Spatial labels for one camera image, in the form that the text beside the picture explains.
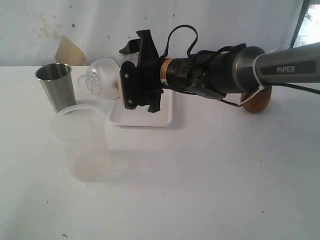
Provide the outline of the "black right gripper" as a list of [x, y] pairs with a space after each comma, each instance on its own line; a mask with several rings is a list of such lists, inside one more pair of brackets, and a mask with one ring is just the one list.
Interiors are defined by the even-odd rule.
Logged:
[[138, 30], [139, 39], [129, 40], [126, 46], [119, 50], [120, 54], [138, 53], [137, 68], [141, 80], [142, 95], [147, 102], [148, 112], [157, 113], [161, 110], [161, 96], [163, 94], [160, 80], [162, 60], [153, 41], [151, 31]]

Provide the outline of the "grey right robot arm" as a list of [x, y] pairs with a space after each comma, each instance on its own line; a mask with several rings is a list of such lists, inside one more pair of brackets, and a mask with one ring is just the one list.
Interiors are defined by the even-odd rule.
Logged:
[[228, 94], [246, 94], [249, 100], [271, 86], [304, 90], [305, 83], [320, 81], [320, 45], [266, 53], [242, 43], [217, 51], [190, 51], [183, 58], [159, 55], [150, 30], [137, 32], [119, 51], [137, 54], [137, 63], [126, 60], [120, 67], [122, 101], [128, 110], [147, 106], [159, 112], [165, 89], [225, 102]]

